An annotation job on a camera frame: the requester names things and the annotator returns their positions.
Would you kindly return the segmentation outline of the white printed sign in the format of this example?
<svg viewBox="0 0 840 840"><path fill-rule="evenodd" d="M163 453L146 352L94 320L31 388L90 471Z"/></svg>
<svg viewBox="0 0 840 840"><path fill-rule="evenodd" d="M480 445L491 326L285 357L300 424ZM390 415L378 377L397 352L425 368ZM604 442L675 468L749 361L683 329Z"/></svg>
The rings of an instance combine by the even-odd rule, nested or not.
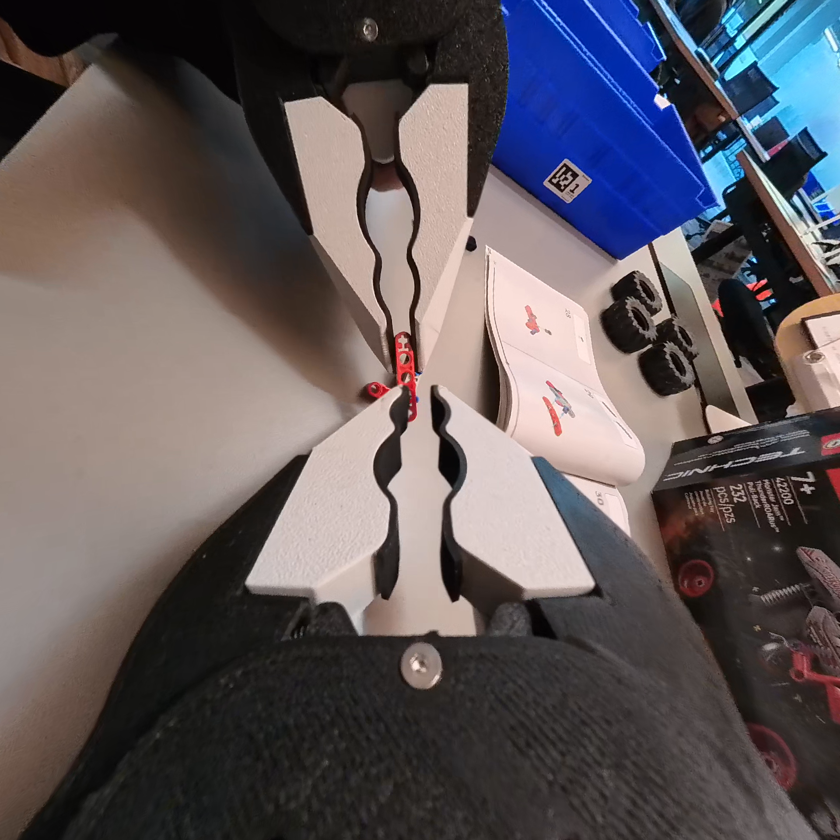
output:
<svg viewBox="0 0 840 840"><path fill-rule="evenodd" d="M839 312L813 314L785 333L784 360L795 401L805 411L839 407Z"/></svg>

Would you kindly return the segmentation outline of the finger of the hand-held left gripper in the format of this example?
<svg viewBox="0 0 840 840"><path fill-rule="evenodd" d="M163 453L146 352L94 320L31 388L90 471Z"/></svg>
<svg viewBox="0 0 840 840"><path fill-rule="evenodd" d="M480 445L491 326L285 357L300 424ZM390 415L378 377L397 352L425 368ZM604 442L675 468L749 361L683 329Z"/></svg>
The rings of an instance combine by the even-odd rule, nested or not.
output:
<svg viewBox="0 0 840 840"><path fill-rule="evenodd" d="M443 328L466 242L469 86L435 83L397 126L397 162L413 208L407 263L415 291L409 308L415 364L426 368Z"/></svg>
<svg viewBox="0 0 840 840"><path fill-rule="evenodd" d="M392 322L380 290L382 258L366 224L371 157L364 132L322 97L286 102L284 110L312 246L371 351L392 368Z"/></svg>

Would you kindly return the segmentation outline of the red toy beam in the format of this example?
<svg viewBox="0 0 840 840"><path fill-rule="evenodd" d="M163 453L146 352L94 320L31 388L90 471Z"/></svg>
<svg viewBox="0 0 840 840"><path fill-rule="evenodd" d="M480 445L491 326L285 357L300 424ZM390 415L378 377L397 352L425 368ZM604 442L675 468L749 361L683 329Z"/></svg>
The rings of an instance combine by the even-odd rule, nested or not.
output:
<svg viewBox="0 0 840 840"><path fill-rule="evenodd" d="M417 417L417 373L411 334L407 331L397 333L394 337L394 346L395 378L397 384L408 391L407 421L411 423Z"/></svg>

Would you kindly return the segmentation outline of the grey flat desk pad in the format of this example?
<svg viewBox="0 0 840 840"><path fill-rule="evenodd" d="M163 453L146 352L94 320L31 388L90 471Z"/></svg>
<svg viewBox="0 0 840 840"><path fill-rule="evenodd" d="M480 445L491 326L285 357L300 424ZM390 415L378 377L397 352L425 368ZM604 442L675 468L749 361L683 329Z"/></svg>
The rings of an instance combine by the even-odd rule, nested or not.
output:
<svg viewBox="0 0 840 840"><path fill-rule="evenodd" d="M655 264L668 309L695 341L698 355L693 366L701 402L756 424L758 418L705 292L697 297L693 286L671 268L658 259Z"/></svg>

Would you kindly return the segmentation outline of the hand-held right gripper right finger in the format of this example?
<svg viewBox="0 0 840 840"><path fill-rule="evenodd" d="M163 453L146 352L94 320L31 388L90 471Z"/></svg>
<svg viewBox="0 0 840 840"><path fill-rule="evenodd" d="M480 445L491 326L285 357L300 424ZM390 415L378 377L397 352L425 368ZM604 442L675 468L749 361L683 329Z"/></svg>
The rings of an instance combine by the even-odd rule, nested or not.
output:
<svg viewBox="0 0 840 840"><path fill-rule="evenodd" d="M481 615L506 603L588 595L595 579L529 452L434 385L442 506L440 571L452 602Z"/></svg>

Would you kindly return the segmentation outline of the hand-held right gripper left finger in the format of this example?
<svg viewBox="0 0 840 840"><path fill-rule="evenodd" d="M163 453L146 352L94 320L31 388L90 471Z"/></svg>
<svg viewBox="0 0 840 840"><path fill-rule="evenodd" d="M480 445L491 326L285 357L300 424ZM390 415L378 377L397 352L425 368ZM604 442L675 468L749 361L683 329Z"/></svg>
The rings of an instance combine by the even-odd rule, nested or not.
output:
<svg viewBox="0 0 840 840"><path fill-rule="evenodd" d="M316 446L245 581L257 595L364 613L390 598L400 563L396 499L402 467L403 389L397 386Z"/></svg>

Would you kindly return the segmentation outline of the blue storage bin with tag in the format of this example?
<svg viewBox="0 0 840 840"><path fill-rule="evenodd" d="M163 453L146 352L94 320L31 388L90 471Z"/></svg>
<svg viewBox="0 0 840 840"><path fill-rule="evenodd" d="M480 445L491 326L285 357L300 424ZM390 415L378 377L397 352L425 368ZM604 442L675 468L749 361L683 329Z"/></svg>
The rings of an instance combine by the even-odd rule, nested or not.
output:
<svg viewBox="0 0 840 840"><path fill-rule="evenodd" d="M502 2L507 110L492 162L616 259L716 202L674 105L624 47L593 56L554 3Z"/></svg>

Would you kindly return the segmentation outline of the round wooden table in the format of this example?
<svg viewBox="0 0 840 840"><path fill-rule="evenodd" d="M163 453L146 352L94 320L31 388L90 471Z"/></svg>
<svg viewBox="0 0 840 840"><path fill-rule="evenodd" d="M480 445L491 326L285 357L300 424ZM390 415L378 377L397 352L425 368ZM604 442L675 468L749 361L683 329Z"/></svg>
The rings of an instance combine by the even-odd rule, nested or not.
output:
<svg viewBox="0 0 840 840"><path fill-rule="evenodd" d="M839 295L834 293L809 301L788 314L777 329L774 350L781 363L784 377L791 388L794 401L803 413L813 413L827 407L824 402L814 403L800 379L802 367L798 360L816 350L811 334L805 326L807 319L830 318L839 312Z"/></svg>

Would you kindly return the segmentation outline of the black red office chair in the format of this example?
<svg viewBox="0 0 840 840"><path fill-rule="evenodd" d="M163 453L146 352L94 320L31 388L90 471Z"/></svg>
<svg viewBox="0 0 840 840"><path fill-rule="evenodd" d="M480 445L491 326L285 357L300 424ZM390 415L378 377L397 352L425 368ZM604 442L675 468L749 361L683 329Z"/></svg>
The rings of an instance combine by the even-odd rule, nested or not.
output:
<svg viewBox="0 0 840 840"><path fill-rule="evenodd" d="M774 336L754 294L736 279L725 279L717 289L721 330L739 368L747 361L761 380L782 377Z"/></svg>

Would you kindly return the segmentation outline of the black toy set box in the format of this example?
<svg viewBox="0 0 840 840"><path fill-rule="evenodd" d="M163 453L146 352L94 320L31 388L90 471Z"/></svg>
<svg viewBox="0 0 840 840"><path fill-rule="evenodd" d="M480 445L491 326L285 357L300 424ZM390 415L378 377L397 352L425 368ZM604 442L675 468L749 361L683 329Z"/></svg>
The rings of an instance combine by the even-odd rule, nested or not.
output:
<svg viewBox="0 0 840 840"><path fill-rule="evenodd" d="M678 441L652 498L753 744L814 832L838 838L838 408Z"/></svg>

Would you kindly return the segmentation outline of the white instruction booklet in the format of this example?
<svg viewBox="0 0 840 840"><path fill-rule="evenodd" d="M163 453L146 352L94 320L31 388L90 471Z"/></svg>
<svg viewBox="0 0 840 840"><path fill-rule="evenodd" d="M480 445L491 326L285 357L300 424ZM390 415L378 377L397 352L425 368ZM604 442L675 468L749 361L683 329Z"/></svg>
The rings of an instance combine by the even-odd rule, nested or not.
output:
<svg viewBox="0 0 840 840"><path fill-rule="evenodd" d="M500 373L497 425L630 536L619 488L643 474L646 458L603 388L585 310L492 248L485 307Z"/></svg>

